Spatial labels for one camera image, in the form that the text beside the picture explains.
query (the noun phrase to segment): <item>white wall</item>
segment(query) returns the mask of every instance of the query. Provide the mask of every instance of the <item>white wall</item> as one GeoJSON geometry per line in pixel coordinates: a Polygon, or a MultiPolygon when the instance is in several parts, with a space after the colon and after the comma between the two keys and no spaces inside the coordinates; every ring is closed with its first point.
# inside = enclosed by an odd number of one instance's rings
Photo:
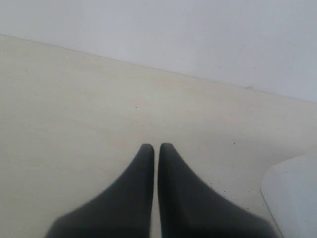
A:
{"type": "Polygon", "coordinates": [[[317,102],[314,0],[0,0],[0,33],[317,102]]]}

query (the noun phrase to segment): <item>wall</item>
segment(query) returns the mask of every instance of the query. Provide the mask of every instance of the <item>wall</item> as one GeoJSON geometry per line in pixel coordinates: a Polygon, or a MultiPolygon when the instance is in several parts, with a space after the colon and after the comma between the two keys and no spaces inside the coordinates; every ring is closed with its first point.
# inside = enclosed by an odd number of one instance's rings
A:
{"type": "Polygon", "coordinates": [[[317,102],[317,1],[0,0],[0,33],[317,102]]]}

